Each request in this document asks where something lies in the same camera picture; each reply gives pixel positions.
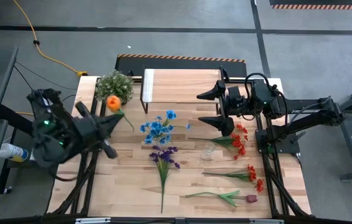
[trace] caution tape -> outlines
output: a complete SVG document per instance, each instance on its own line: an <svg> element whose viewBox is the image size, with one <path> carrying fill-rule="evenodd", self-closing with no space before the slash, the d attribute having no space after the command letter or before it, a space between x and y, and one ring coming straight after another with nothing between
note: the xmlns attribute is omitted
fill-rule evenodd
<svg viewBox="0 0 352 224"><path fill-rule="evenodd" d="M206 60L206 61L242 62L242 63L245 63L245 60L241 60L241 59L211 58L211 57L184 57L184 56L165 56L165 55L139 55L139 54L119 54L118 57L162 58L162 59L180 59L180 60Z"/></svg>
<svg viewBox="0 0 352 224"><path fill-rule="evenodd" d="M306 4L275 4L273 9L342 9L352 10L352 5L306 5Z"/></svg>

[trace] concrete floor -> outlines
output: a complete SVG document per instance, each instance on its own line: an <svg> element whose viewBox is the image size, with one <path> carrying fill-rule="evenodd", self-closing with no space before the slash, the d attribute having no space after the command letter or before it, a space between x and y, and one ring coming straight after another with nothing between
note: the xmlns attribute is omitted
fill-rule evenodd
<svg viewBox="0 0 352 224"><path fill-rule="evenodd" d="M352 11L275 10L268 0L256 2L263 29L352 30ZM34 25L255 28L250 0L19 0L19 4ZM0 24L27 23L12 1L0 1ZM249 73L263 71L256 34L47 31L37 35L47 55L92 75L109 73L117 54L125 53L241 58ZM42 58L32 38L29 31L0 30L0 46L17 45L20 63L53 82L76 88L78 77ZM287 98L331 95L342 102L352 92L352 35L264 35L263 39L271 77L281 78ZM21 72L33 88L61 90L23 68ZM63 96L75 93L61 91ZM14 72L3 102L15 111L30 111L28 93L28 86ZM73 98L65 102L66 109L71 110L72 102ZM312 213L352 220L352 181L339 181L339 175L352 172L340 128L314 127L299 144ZM13 176L13 193L0 195L0 218L43 214L52 179L39 169L19 170Z"/></svg>

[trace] green plant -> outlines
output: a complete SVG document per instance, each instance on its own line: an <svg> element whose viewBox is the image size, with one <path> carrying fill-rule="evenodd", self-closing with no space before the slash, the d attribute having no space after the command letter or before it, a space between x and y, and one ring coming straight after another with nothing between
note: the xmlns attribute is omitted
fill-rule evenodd
<svg viewBox="0 0 352 224"><path fill-rule="evenodd" d="M96 98L105 100L111 95L118 96L122 104L133 97L133 80L121 72L114 70L103 76L96 85Z"/></svg>

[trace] wooden tabletop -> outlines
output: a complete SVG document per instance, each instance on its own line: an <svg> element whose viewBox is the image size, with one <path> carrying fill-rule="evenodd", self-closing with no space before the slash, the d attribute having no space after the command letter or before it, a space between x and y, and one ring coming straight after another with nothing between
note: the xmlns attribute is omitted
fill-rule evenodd
<svg viewBox="0 0 352 224"><path fill-rule="evenodd" d="M90 108L93 99L97 77L81 77L75 102L82 101ZM269 79L276 83L282 91L280 80ZM256 194L256 189L250 183L227 177L213 177L203 175L202 172L231 172L253 165L257 170L257 177L264 179L262 157L257 152L254 132L257 129L256 121L246 121L234 117L236 124L241 124L248 130L246 142L246 155L234 161L232 155L224 148L216 146L212 161L200 159L205 141L193 141L187 138L215 138L221 134L214 127L200 122L200 116L215 116L213 104L182 104L161 103L151 104L148 114L139 101L140 84L134 85L133 99L128 102L123 110L127 118L134 125L132 132L130 125L123 119L114 129L111 135L112 146L119 156L116 159L108 159L105 153L101 153L96 167L95 182L91 195L89 216L106 217L206 217L206 218L269 218L271 217L269 199L266 185L263 192L258 195L256 203L246 203L236 200L237 207L233 208L217 197L200 196L185 198L186 194L194 194L202 191L213 193L226 193L240 190L239 195ZM150 146L145 145L145 134L139 131L139 126L146 121L153 121L156 116L165 117L167 110L174 110L177 119L173 125L185 126L190 123L192 128L175 128L172 133L172 141L179 152L174 155L174 160L179 162L182 168L173 170L166 186L164 197L164 212L160 212L161 187L160 179L155 164L149 159L153 152ZM283 124L283 118L273 121L273 124ZM299 163L289 154L279 156L284 185L295 201L302 209L310 213L305 184ZM58 167L57 174L63 178L76 176L78 172L80 156ZM55 210L67 197L74 182L55 181L53 194L50 200L48 212ZM276 202L281 211L279 193L275 187Z"/></svg>

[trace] green leaf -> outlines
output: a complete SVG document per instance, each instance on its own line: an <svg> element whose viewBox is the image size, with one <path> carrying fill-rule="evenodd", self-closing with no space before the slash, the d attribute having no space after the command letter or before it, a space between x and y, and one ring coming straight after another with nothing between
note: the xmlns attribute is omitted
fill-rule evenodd
<svg viewBox="0 0 352 224"><path fill-rule="evenodd" d="M236 190L234 192L230 192L230 193L225 193L225 194L220 194L222 196L225 196L225 197L230 197L230 196L233 196L233 195L236 195L238 194L239 190Z"/></svg>
<svg viewBox="0 0 352 224"><path fill-rule="evenodd" d="M225 200L227 203L229 203L230 205L236 207L236 204L233 202L233 200L231 198L228 198L224 195L218 195L221 199Z"/></svg>

